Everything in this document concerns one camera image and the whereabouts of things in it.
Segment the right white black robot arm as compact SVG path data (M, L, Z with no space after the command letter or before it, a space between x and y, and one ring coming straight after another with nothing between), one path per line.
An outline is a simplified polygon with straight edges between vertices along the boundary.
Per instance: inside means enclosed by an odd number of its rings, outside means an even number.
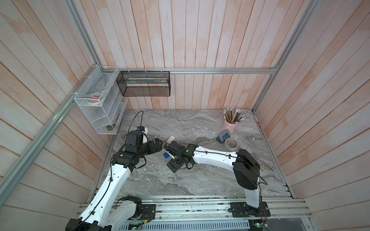
M220 167L234 173L237 183L244 189L246 204L252 208L260 207L260 164L245 149L237 152L221 152L189 144L187 147L173 141L165 146L173 159L167 164L172 172L185 167L193 168L196 164Z

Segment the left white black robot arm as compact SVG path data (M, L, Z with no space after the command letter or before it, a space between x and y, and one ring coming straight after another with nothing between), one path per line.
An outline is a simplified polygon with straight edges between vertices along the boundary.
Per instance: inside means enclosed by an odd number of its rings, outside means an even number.
M115 231L130 218L142 218L142 199L135 196L124 197L123 205L113 212L111 209L121 187L137 168L140 159L162 149L162 140L148 139L147 128L139 126L137 130L128 132L125 144L113 155L109 173L93 200L79 218L70 219L65 230Z

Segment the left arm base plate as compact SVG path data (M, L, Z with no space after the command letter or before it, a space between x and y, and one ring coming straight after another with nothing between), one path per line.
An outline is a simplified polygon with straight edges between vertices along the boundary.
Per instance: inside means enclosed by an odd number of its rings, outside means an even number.
M129 218L129 220L154 220L156 217L156 205L147 204L141 205L141 208L138 209L134 216Z

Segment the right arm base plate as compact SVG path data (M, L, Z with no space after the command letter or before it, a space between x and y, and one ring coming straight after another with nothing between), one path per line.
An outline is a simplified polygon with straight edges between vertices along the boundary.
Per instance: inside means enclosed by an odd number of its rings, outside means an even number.
M258 208L253 208L245 202L234 202L230 204L228 212L232 213L234 218L271 216L269 207L265 201L262 201Z

